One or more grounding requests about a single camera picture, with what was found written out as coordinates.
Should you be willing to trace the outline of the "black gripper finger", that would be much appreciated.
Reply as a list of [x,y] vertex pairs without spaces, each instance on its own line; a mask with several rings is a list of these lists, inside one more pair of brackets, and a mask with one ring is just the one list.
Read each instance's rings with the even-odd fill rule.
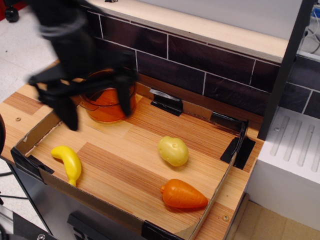
[[115,89],[121,110],[126,117],[132,114],[131,98],[136,89],[135,81],[126,75],[119,75],[115,78]]
[[49,93],[41,93],[39,100],[53,109],[55,114],[61,121],[72,131],[79,128],[77,107],[79,105],[79,97],[68,95],[57,95]]

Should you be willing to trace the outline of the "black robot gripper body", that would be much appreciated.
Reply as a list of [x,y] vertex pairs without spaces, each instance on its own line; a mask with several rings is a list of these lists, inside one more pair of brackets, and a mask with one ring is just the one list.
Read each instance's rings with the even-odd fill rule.
[[33,75],[28,84],[39,94],[75,96],[115,87],[116,77],[137,79],[131,51],[105,51],[84,29],[70,34],[48,35],[59,63]]

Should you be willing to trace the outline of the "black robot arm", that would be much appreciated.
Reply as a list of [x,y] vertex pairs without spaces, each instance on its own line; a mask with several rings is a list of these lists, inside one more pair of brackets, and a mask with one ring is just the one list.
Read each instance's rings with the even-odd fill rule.
[[100,50],[91,34],[88,7],[106,13],[86,0],[29,0],[39,21],[42,37],[50,41],[59,63],[37,75],[28,84],[38,99],[54,110],[70,130],[78,130],[73,96],[116,89],[119,105],[126,117],[132,113],[130,87],[137,79],[135,57],[130,51]]

